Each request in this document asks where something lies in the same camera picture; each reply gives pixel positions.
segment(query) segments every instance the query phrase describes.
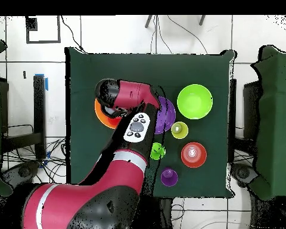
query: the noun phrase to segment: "bowl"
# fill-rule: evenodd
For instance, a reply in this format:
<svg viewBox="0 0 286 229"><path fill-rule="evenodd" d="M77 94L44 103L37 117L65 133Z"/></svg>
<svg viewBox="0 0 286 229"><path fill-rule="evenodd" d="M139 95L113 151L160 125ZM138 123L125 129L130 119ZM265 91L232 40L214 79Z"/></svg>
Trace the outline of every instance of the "bowl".
<svg viewBox="0 0 286 229"><path fill-rule="evenodd" d="M186 86L178 95L177 107L188 119L201 119L211 110L213 98L211 92L199 84Z"/></svg>
<svg viewBox="0 0 286 229"><path fill-rule="evenodd" d="M188 143L181 151L181 160L189 168L198 168L207 159L207 152L200 143Z"/></svg>
<svg viewBox="0 0 286 229"><path fill-rule="evenodd" d="M176 110L173 103L164 97L159 97L159 102L161 104L161 110L157 113L155 134L162 134L164 131L168 131L176 119Z"/></svg>
<svg viewBox="0 0 286 229"><path fill-rule="evenodd" d="M101 110L101 104L98 102L97 99L94 101L94 110L95 114L97 115L99 121L101 121L102 124L105 126L111 128L111 129L116 129L118 124L121 121L121 117L116 117L115 119L110 119L108 116L106 116L102 110Z"/></svg>

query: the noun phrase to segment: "red bowl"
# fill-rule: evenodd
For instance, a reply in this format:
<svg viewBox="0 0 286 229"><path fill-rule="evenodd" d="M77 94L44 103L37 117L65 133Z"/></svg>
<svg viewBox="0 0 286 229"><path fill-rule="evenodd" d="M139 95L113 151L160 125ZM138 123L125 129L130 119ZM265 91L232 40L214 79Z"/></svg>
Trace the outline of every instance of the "red bowl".
<svg viewBox="0 0 286 229"><path fill-rule="evenodd" d="M198 168L207 159L207 152L200 143L188 143L181 151L181 160L189 168Z"/></svg>

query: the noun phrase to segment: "button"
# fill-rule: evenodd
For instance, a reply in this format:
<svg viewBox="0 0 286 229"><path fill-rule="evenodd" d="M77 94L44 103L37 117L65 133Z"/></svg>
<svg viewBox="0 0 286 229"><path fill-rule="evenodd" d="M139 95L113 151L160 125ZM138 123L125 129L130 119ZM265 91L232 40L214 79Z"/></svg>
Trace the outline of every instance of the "button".
<svg viewBox="0 0 286 229"><path fill-rule="evenodd" d="M144 130L144 126L140 122L132 122L130 130L133 132L142 132Z"/></svg>

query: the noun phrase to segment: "small green cup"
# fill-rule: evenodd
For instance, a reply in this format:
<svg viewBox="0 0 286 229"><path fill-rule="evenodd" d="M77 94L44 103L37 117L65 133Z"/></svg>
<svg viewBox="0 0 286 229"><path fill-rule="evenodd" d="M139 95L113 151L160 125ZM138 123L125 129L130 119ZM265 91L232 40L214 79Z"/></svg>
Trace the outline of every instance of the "small green cup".
<svg viewBox="0 0 286 229"><path fill-rule="evenodd" d="M164 158L165 153L165 148L160 143L153 143L150 152L150 158L152 158L153 160L159 160L161 158Z"/></svg>

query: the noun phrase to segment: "blue tape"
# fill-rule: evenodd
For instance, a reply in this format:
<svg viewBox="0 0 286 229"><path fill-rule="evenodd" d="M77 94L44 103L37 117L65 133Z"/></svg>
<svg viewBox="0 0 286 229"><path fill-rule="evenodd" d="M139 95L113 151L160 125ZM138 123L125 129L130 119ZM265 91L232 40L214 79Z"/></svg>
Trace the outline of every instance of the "blue tape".
<svg viewBox="0 0 286 229"><path fill-rule="evenodd" d="M49 90L48 78L45 79L45 89L46 89L47 91Z"/></svg>
<svg viewBox="0 0 286 229"><path fill-rule="evenodd" d="M47 161L47 160L44 160L44 161L43 161L43 164L44 164L44 165L47 165L47 164L48 164L48 161Z"/></svg>

